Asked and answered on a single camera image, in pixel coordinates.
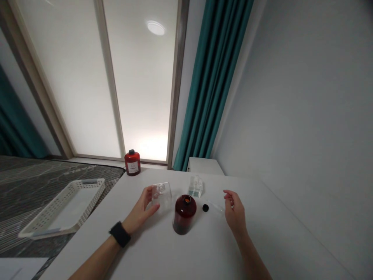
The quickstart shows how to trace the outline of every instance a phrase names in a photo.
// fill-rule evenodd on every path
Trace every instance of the curtain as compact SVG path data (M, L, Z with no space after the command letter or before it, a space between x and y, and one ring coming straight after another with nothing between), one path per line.
M175 170L186 171L189 157L210 157L252 5L206 1Z
M0 154L43 158L48 150L0 66Z

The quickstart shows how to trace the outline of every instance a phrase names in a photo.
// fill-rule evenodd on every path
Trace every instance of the smartwatch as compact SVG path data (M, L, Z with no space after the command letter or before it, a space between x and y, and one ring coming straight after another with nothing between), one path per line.
M121 222L117 222L110 230L109 233L115 238L118 244L124 248L131 240L131 236L125 231Z

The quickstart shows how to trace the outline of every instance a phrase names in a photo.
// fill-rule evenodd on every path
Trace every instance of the clear glass container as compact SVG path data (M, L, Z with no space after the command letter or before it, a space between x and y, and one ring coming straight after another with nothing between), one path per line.
M172 194L170 183L159 183L153 185L152 189L152 205L159 203L160 207L157 213L162 214L172 208Z
M188 194L200 198L203 192L203 181L196 175L190 177Z

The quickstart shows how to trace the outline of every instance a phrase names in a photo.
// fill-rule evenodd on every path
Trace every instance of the person's left hand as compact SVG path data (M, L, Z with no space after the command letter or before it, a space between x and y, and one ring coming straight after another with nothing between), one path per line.
M145 210L149 202L152 201L152 188L153 186L144 188L143 193L133 207L131 213L122 223L123 228L129 235L137 231L143 223L159 209L159 204L157 203L148 210Z

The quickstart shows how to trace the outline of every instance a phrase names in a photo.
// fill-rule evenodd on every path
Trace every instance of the amber bottle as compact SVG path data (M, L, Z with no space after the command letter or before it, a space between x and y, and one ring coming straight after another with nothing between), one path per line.
M128 176L136 176L140 173L140 154L135 150L129 150L124 156L125 169Z
M178 198L175 204L174 230L177 234L187 234L192 225L194 214L197 210L195 200L184 194Z

